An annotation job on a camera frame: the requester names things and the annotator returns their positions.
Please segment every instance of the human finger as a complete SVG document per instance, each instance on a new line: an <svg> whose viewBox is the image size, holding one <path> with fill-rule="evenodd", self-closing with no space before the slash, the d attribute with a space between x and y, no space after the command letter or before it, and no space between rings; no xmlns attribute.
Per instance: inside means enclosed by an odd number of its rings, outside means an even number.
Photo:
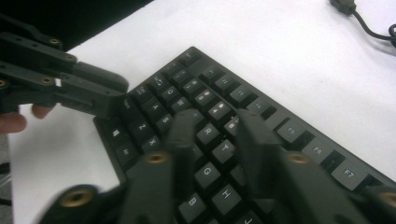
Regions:
<svg viewBox="0 0 396 224"><path fill-rule="evenodd" d="M38 119L43 119L48 115L48 113L53 109L53 107L45 107L42 105L32 105L32 112Z"/></svg>
<svg viewBox="0 0 396 224"><path fill-rule="evenodd" d="M26 118L17 112L0 115L0 134L18 133L26 128Z"/></svg>

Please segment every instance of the white table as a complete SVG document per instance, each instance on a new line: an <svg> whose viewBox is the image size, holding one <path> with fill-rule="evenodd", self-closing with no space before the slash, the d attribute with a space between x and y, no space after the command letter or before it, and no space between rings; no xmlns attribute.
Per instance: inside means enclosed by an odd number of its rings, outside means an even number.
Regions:
<svg viewBox="0 0 396 224"><path fill-rule="evenodd" d="M386 34L396 1L357 1ZM327 0L156 0L71 50L125 76L130 88L195 46L341 146L396 180L396 49ZM35 223L76 184L118 179L92 116L60 106L10 136L15 223Z"/></svg>

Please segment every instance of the keyboard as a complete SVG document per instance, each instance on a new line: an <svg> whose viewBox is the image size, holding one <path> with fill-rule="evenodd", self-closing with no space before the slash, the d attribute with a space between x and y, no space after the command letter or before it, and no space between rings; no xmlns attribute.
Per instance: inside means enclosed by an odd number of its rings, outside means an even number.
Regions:
<svg viewBox="0 0 396 224"><path fill-rule="evenodd" d="M343 189L360 193L395 183L195 47L129 91L120 113L94 123L120 182L143 154L158 150L174 115L194 109L195 192L177 206L177 223L263 223L235 158L236 110L262 116L286 150L301 151Z"/></svg>

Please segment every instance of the person's hand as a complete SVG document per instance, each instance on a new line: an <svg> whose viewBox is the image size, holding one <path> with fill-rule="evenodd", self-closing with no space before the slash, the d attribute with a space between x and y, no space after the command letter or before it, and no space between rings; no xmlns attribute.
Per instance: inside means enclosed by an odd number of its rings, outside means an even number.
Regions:
<svg viewBox="0 0 396 224"><path fill-rule="evenodd" d="M32 113L38 118L43 119L52 110L52 107L40 105L32 106ZM26 118L17 112L0 114L0 134L18 133L26 128Z"/></svg>

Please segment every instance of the dark background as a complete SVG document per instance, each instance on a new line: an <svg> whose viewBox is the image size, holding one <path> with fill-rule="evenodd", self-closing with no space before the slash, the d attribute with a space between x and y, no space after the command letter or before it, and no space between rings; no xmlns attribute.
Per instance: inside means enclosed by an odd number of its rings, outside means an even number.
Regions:
<svg viewBox="0 0 396 224"><path fill-rule="evenodd" d="M69 50L151 1L0 0L0 13L62 40Z"/></svg>

